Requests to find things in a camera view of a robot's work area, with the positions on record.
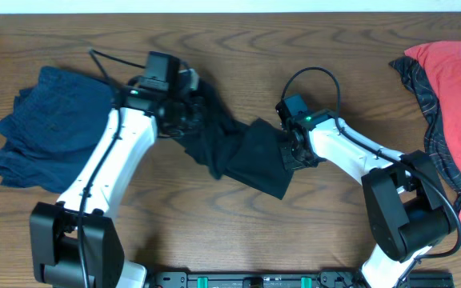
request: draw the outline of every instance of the wooden surface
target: wooden surface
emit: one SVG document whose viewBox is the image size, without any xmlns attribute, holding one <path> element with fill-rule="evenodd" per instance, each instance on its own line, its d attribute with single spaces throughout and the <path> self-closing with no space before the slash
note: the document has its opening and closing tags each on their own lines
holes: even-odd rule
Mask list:
<svg viewBox="0 0 461 288">
<path fill-rule="evenodd" d="M 159 50 L 215 84 L 237 119 L 276 126 L 274 107 L 287 79 L 324 66 L 341 82 L 349 124 L 412 152 L 423 149 L 427 124 L 387 63 L 406 48 L 443 39 L 461 40 L 461 14 L 0 15 L 0 119 L 42 66 L 97 74 L 88 47 L 135 62 Z M 120 80 L 140 72 L 104 65 Z M 314 109 L 335 104 L 335 88 L 322 74 L 301 75 L 291 92 L 306 95 Z M 0 148 L 4 141 L 0 135 Z M 41 286 L 32 275 L 28 217 L 37 201 L 57 197 L 0 186 L 1 287 Z M 333 164 L 296 172 L 279 201 L 227 177 L 215 181 L 169 141 L 141 161 L 116 225 L 129 259 L 193 271 L 359 267 L 374 245 L 360 185 Z M 453 234 L 433 252 L 454 243 Z M 461 251 L 422 268 L 450 270 L 461 287 Z"/>
</svg>

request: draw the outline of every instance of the cable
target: cable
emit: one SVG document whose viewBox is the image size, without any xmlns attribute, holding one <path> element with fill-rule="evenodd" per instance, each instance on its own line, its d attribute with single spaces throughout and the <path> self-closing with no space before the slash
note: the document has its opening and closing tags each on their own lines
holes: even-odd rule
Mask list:
<svg viewBox="0 0 461 288">
<path fill-rule="evenodd" d="M 295 78 L 298 75 L 300 75 L 301 73 L 303 73 L 305 71 L 308 71 L 308 70 L 322 71 L 322 72 L 326 73 L 328 76 L 330 76 L 332 78 L 332 80 L 334 81 L 335 89 L 337 90 L 337 103 L 336 103 L 336 106 L 335 106 L 334 121 L 335 121 L 335 127 L 338 129 L 339 133 L 341 133 L 344 137 L 348 138 L 350 141 L 352 141 L 353 143 L 355 143 L 358 146 L 362 147 L 363 149 L 368 150 L 372 154 L 375 154 L 380 158 L 383 158 L 383 159 L 385 159 L 385 160 L 387 160 L 389 162 L 392 162 L 392 163 L 394 163 L 396 165 L 399 165 L 406 172 L 410 173 L 413 177 L 415 177 L 415 178 L 419 179 L 421 182 L 424 182 L 425 184 L 427 184 L 427 186 L 429 186 L 431 188 L 431 190 L 433 190 L 433 192 L 435 192 L 440 197 L 440 199 L 443 200 L 443 203 L 444 203 L 445 207 L 450 211 L 451 216 L 453 217 L 453 220 L 455 221 L 456 230 L 457 230 L 457 240 L 456 240 L 455 246 L 453 246 L 453 248 L 451 248 L 447 252 L 442 252 L 442 253 L 437 253 L 437 254 L 428 254 L 428 255 L 424 254 L 424 255 L 416 256 L 414 258 L 414 261 L 411 263 L 411 265 L 405 270 L 405 272 L 402 274 L 402 276 L 397 281 L 395 287 L 398 288 L 398 287 L 400 287 L 400 285 L 404 281 L 404 279 L 408 276 L 408 274 L 414 269 L 415 265 L 417 263 L 421 262 L 421 259 L 433 259 L 433 258 L 443 258 L 443 257 L 451 256 L 451 255 L 453 255 L 454 253 L 456 253 L 460 249 L 460 247 L 461 247 L 461 222 L 460 222 L 460 219 L 459 219 L 458 215 L 456 214 L 455 210 L 453 209 L 453 205 L 449 202 L 449 200 L 447 200 L 444 192 L 441 192 L 439 190 L 439 188 L 437 188 L 437 186 L 425 174 L 423 174 L 421 172 L 418 172 L 417 170 L 412 169 L 408 165 L 406 165 L 406 164 L 404 164 L 404 163 L 402 163 L 402 162 L 400 162 L 398 160 L 395 160 L 393 158 L 390 158 L 390 157 L 382 154 L 381 150 L 375 150 L 375 149 L 367 146 L 366 144 L 364 144 L 364 143 L 360 142 L 359 140 L 353 138 L 351 135 L 349 135 L 345 131 L 344 127 L 340 126 L 340 124 L 339 124 L 339 114 L 340 114 L 340 110 L 341 110 L 341 88 L 339 86 L 339 81 L 337 80 L 337 78 L 329 70 L 327 70 L 325 68 L 322 68 L 322 67 L 307 67 L 307 68 L 301 69 L 300 71 L 296 72 L 295 75 L 293 75 L 293 77 L 291 77 L 291 79 L 289 79 L 287 84 L 284 86 L 284 90 L 282 92 L 281 99 L 284 99 L 284 97 L 286 95 L 286 92 L 287 92 L 287 88 L 293 82 L 293 80 L 295 80 Z"/>
<path fill-rule="evenodd" d="M 92 59 L 94 60 L 95 64 L 97 67 L 101 70 L 102 75 L 104 75 L 105 80 L 108 82 L 108 85 L 110 85 L 111 90 L 114 94 L 114 98 L 117 98 L 117 93 L 118 91 L 116 90 L 116 87 L 114 86 L 113 82 L 111 81 L 110 77 L 108 76 L 108 73 L 104 70 L 102 67 L 101 63 L 99 60 L 95 57 L 96 54 L 99 54 L 95 50 L 90 50 L 88 52 Z M 79 205 L 79 212 L 78 212 L 78 251 L 79 251 L 79 260 L 81 262 L 81 270 L 82 270 L 82 276 L 83 276 L 83 282 L 85 288 L 90 288 L 90 275 L 88 274 L 88 269 L 86 266 L 86 254 L 85 254 L 85 246 L 83 245 L 84 243 L 84 230 L 83 230 L 83 218 L 85 214 L 85 208 L 86 208 L 86 200 L 88 199 L 90 195 L 90 188 L 92 187 L 95 177 L 97 176 L 97 173 L 101 170 L 102 164 L 106 161 L 106 158 L 111 152 L 111 149 L 113 149 L 113 146 L 117 142 L 117 140 L 120 138 L 120 130 L 122 129 L 122 114 L 120 112 L 120 107 L 117 107 L 117 114 L 118 114 L 118 126 L 117 130 L 115 131 L 113 139 L 111 139 L 110 145 L 106 148 L 106 151 L 102 155 L 101 159 L 99 160 L 97 166 L 94 169 L 94 172 L 92 172 L 92 175 L 88 179 L 88 182 L 86 183 L 85 188 L 83 188 L 83 193 L 81 197 L 81 204 Z"/>
<path fill-rule="evenodd" d="M 133 62 L 129 62 L 129 61 L 126 61 L 126 60 L 122 60 L 120 58 L 116 58 L 116 57 L 113 57 L 113 56 L 110 56 L 108 54 L 104 54 L 103 52 L 99 52 L 97 50 L 91 50 L 92 52 L 94 52 L 95 54 L 97 55 L 100 55 L 100 56 L 103 56 L 104 58 L 108 58 L 110 60 L 113 60 L 113 61 L 116 61 L 116 62 L 120 62 L 122 64 L 126 64 L 126 65 L 129 65 L 129 66 L 133 66 L 133 67 L 137 67 L 137 68 L 142 68 L 142 69 L 145 69 L 145 66 L 144 65 L 139 65 L 139 64 L 136 64 L 136 63 L 133 63 Z"/>
</svg>

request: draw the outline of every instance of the white wall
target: white wall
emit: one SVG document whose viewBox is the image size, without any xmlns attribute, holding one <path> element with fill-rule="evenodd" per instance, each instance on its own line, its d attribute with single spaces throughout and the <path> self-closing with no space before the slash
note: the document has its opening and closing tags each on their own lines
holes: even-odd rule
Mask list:
<svg viewBox="0 0 461 288">
<path fill-rule="evenodd" d="M 461 0 L 0 0 L 0 14 L 461 11 Z"/>
</svg>

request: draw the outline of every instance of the black cable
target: black cable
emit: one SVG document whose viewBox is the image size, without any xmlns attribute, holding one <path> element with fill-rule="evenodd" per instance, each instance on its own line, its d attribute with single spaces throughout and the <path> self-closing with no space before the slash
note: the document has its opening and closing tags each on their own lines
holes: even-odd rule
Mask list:
<svg viewBox="0 0 461 288">
<path fill-rule="evenodd" d="M 411 263 L 411 265 L 405 270 L 403 275 L 397 281 L 396 288 L 398 288 L 401 285 L 401 283 L 404 281 L 404 279 L 408 276 L 408 274 L 414 269 L 415 265 L 417 263 L 421 262 L 421 259 L 443 258 L 443 257 L 451 256 L 451 255 L 453 255 L 454 253 L 456 253 L 460 249 L 460 247 L 461 247 L 461 222 L 460 222 L 460 219 L 459 219 L 458 215 L 456 214 L 455 210 L 453 209 L 453 205 L 449 202 L 449 200 L 447 200 L 447 198 L 445 196 L 445 193 L 441 192 L 439 190 L 439 188 L 437 188 L 437 186 L 425 174 L 423 174 L 421 172 L 418 172 L 417 170 L 412 169 L 408 165 L 406 165 L 406 164 L 404 164 L 404 163 L 402 163 L 402 162 L 400 162 L 398 160 L 395 160 L 393 158 L 390 158 L 390 157 L 384 155 L 382 153 L 381 149 L 380 150 L 375 150 L 375 149 L 367 146 L 366 144 L 364 144 L 364 143 L 360 142 L 359 140 L 353 138 L 351 135 L 349 135 L 345 131 L 344 127 L 340 126 L 340 124 L 339 124 L 339 114 L 340 114 L 340 110 L 341 110 L 341 88 L 339 86 L 339 81 L 337 80 L 337 78 L 329 70 L 327 70 L 325 68 L 322 68 L 322 67 L 307 67 L 307 68 L 301 69 L 300 71 L 296 72 L 295 75 L 293 75 L 293 77 L 291 77 L 291 79 L 289 79 L 287 84 L 284 86 L 284 90 L 282 92 L 281 99 L 284 99 L 284 97 L 286 95 L 286 92 L 287 92 L 287 88 L 293 82 L 293 80 L 295 80 L 295 78 L 298 75 L 300 75 L 301 73 L 303 73 L 305 71 L 308 71 L 308 70 L 322 71 L 322 72 L 326 73 L 328 76 L 330 76 L 332 78 L 332 80 L 334 81 L 335 88 L 337 90 L 337 104 L 336 104 L 336 107 L 335 107 L 334 121 L 335 121 L 335 127 L 338 129 L 339 133 L 341 133 L 344 137 L 348 138 L 350 141 L 357 144 L 358 146 L 361 146 L 363 149 L 368 150 L 372 154 L 375 154 L 380 158 L 383 158 L 383 159 L 385 159 L 385 160 L 387 160 L 389 162 L 392 162 L 392 163 L 395 163 L 396 165 L 399 165 L 406 172 L 410 173 L 412 177 L 415 177 L 415 178 L 419 179 L 421 182 L 424 182 L 425 184 L 427 184 L 427 186 L 429 186 L 433 190 L 433 192 L 435 192 L 441 198 L 441 200 L 443 200 L 443 203 L 444 203 L 445 207 L 449 209 L 449 211 L 451 213 L 451 216 L 453 217 L 453 220 L 455 221 L 456 230 L 457 230 L 457 240 L 456 240 L 455 246 L 453 246 L 453 248 L 451 248 L 447 252 L 442 252 L 442 253 L 437 253 L 437 254 L 428 254 L 428 255 L 423 254 L 423 255 L 416 256 L 414 258 L 414 261 Z"/>
<path fill-rule="evenodd" d="M 92 52 L 94 52 L 95 54 L 97 55 L 100 55 L 100 56 L 103 56 L 104 58 L 108 58 L 110 60 L 113 60 L 113 61 L 116 61 L 116 62 L 120 62 L 122 64 L 126 64 L 126 65 L 129 65 L 129 66 L 134 66 L 134 67 L 137 67 L 137 68 L 142 68 L 142 69 L 145 69 L 145 66 L 144 65 L 139 65 L 139 64 L 136 64 L 136 63 L 133 63 L 133 62 L 129 62 L 129 61 L 126 61 L 126 60 L 122 60 L 120 58 L 116 58 L 116 57 L 113 57 L 113 56 L 110 56 L 108 54 L 104 54 L 103 52 L 99 52 L 97 50 L 91 50 Z"/>
<path fill-rule="evenodd" d="M 101 70 L 102 75 L 104 75 L 105 80 L 108 82 L 108 85 L 110 85 L 111 90 L 114 94 L 114 98 L 117 98 L 117 93 L 118 91 L 116 90 L 116 87 L 114 86 L 113 82 L 111 81 L 110 77 L 108 76 L 108 73 L 104 70 L 102 67 L 101 63 L 99 60 L 95 57 L 95 54 L 98 54 L 95 50 L 90 50 L 89 51 L 90 56 L 94 60 L 95 64 L 97 67 Z M 102 155 L 101 159 L 99 160 L 97 166 L 94 169 L 94 172 L 92 172 L 92 175 L 88 179 L 88 182 L 86 183 L 85 188 L 83 188 L 83 193 L 81 197 L 81 204 L 79 205 L 79 212 L 78 212 L 78 251 L 79 251 L 79 260 L 81 262 L 81 270 L 82 270 L 82 276 L 83 276 L 83 282 L 85 288 L 90 288 L 90 276 L 88 274 L 88 268 L 86 266 L 86 254 L 85 254 L 85 246 L 84 246 L 84 230 L 83 230 L 83 219 L 84 219 L 84 214 L 85 214 L 85 208 L 86 208 L 86 200 L 90 196 L 90 188 L 92 187 L 95 177 L 97 176 L 97 173 L 101 170 L 102 164 L 106 161 L 106 158 L 111 152 L 111 149 L 113 149 L 113 146 L 117 142 L 117 140 L 120 138 L 120 130 L 122 129 L 122 115 L 120 113 L 120 107 L 117 107 L 117 114 L 118 114 L 118 126 L 117 130 L 115 131 L 115 134 L 113 136 L 113 139 L 111 139 L 111 143 L 106 148 L 106 151 Z"/>
</svg>

